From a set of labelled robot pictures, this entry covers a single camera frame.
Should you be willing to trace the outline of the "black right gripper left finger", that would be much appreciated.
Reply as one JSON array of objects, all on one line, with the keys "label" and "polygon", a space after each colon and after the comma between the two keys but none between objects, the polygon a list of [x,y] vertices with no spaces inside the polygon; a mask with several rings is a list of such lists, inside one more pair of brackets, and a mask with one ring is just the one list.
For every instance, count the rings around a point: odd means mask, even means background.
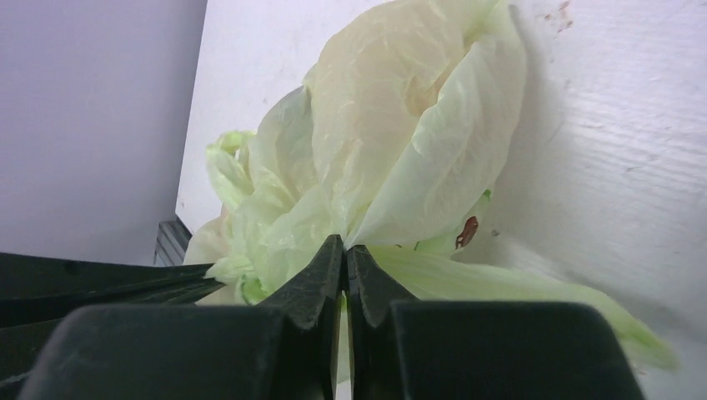
[{"label": "black right gripper left finger", "polygon": [[66,316],[21,399],[332,399],[343,244],[256,306],[92,305]]}]

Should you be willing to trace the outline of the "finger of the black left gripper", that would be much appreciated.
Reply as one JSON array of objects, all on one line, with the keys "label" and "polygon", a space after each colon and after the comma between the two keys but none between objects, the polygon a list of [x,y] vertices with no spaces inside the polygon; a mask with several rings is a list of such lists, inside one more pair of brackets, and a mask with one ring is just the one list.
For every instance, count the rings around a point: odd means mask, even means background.
[{"label": "finger of the black left gripper", "polygon": [[208,268],[2,253],[1,397],[18,395],[53,329],[73,310],[106,303],[194,303],[223,286],[205,276]]}]

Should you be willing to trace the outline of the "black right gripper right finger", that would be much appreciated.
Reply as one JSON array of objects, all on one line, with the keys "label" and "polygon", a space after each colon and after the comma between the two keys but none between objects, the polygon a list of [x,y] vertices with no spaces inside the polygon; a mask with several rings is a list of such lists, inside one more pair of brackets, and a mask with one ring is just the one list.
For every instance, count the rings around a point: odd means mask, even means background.
[{"label": "black right gripper right finger", "polygon": [[571,302],[421,301],[346,254],[355,399],[641,399],[608,322]]}]

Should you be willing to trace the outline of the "light green plastic bag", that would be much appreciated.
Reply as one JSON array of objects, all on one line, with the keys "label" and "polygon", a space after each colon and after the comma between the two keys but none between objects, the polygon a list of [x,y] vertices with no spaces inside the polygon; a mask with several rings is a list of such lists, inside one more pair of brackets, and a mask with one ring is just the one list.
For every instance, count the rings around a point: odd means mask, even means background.
[{"label": "light green plastic bag", "polygon": [[207,147],[222,211],[184,261],[222,287],[199,304],[262,302],[338,234],[424,300],[589,304],[631,362],[674,371],[669,345],[606,294],[453,259],[509,155],[526,64],[505,1],[391,1],[356,17],[256,131]]}]

